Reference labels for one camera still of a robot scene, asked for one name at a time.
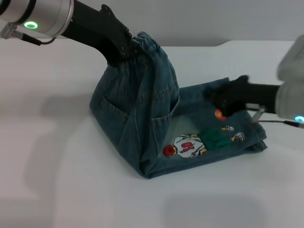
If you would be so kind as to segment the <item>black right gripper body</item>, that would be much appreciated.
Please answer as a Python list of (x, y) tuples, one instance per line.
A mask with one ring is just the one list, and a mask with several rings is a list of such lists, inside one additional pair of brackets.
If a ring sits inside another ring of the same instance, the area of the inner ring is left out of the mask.
[(247, 104), (259, 105), (266, 111), (275, 111), (276, 95), (279, 85), (252, 84), (248, 76), (240, 76), (234, 80), (235, 104), (242, 109)]

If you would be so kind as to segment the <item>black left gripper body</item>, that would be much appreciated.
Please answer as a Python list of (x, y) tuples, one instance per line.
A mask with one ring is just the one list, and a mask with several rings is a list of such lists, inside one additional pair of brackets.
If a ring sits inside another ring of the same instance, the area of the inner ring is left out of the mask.
[(112, 66), (133, 56), (129, 29), (105, 4), (97, 11), (75, 0), (71, 21), (61, 35), (95, 48)]

